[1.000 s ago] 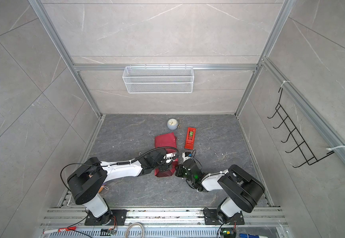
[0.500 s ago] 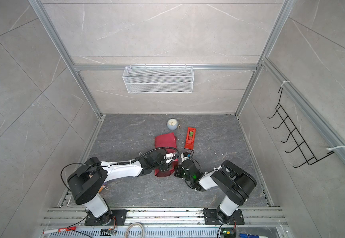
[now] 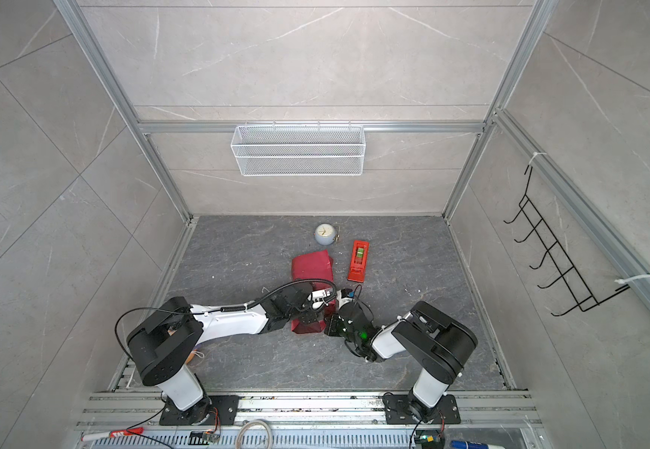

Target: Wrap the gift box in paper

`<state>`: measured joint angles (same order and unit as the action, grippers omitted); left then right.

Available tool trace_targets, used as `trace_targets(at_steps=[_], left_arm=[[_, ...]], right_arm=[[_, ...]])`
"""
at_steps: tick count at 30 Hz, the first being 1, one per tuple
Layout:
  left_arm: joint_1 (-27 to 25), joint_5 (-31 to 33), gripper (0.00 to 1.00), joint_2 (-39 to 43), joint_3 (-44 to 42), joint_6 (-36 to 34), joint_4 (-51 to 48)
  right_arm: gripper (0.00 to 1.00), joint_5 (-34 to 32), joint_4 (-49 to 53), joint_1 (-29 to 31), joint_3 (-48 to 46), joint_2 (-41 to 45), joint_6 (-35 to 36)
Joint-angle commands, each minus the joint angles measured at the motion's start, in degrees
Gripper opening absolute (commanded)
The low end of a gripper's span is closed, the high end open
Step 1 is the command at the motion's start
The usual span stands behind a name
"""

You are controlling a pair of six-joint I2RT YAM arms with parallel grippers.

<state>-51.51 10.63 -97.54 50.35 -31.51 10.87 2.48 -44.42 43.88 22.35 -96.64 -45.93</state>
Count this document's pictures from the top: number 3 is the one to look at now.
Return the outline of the dark red wrapping paper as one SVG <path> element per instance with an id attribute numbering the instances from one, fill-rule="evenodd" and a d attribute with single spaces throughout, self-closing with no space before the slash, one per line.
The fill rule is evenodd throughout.
<path id="1" fill-rule="evenodd" d="M 327 250 L 303 254 L 291 261 L 291 275 L 294 281 L 304 279 L 323 279 L 334 281 L 332 272 L 332 258 Z M 295 334 L 321 333 L 326 329 L 326 319 L 335 313 L 336 302 L 329 303 L 323 312 L 316 312 L 315 320 L 308 322 L 308 318 L 293 319 L 291 331 Z"/>

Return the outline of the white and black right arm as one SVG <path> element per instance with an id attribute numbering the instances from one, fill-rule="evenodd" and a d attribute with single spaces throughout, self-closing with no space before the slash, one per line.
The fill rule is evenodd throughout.
<path id="1" fill-rule="evenodd" d="M 368 362 L 383 362 L 399 353 L 411 355 L 421 371 L 400 409 L 420 423 L 435 418 L 478 346 L 468 327 L 424 301 L 385 327 L 375 327 L 362 304 L 351 301 L 326 319 L 325 334 L 342 338 L 353 355 Z"/>

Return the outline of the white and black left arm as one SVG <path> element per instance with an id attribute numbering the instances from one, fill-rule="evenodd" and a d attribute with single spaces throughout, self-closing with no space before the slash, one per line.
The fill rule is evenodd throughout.
<path id="1" fill-rule="evenodd" d="M 116 340 L 139 373 L 142 384 L 157 387 L 165 398 L 164 411 L 180 422 L 203 422 L 211 407 L 203 383 L 188 367 L 200 344 L 237 335 L 261 335 L 294 319 L 320 314 L 338 299 L 335 284 L 324 279 L 287 282 L 247 303 L 203 306 L 172 297 L 150 312 L 126 338 Z"/>

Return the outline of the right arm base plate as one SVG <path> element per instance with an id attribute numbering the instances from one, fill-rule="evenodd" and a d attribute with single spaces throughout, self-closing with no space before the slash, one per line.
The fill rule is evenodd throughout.
<path id="1" fill-rule="evenodd" d="M 381 400 L 388 425 L 445 424 L 458 425 L 462 419 L 454 396 L 442 396 L 433 407 L 427 407 L 414 395 L 385 393 Z"/>

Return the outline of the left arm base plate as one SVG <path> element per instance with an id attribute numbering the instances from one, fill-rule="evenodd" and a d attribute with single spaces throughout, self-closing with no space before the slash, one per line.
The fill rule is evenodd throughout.
<path id="1" fill-rule="evenodd" d="M 187 411 L 180 411 L 168 398 L 160 415 L 161 426 L 233 426 L 237 414 L 239 396 L 206 396 Z"/>

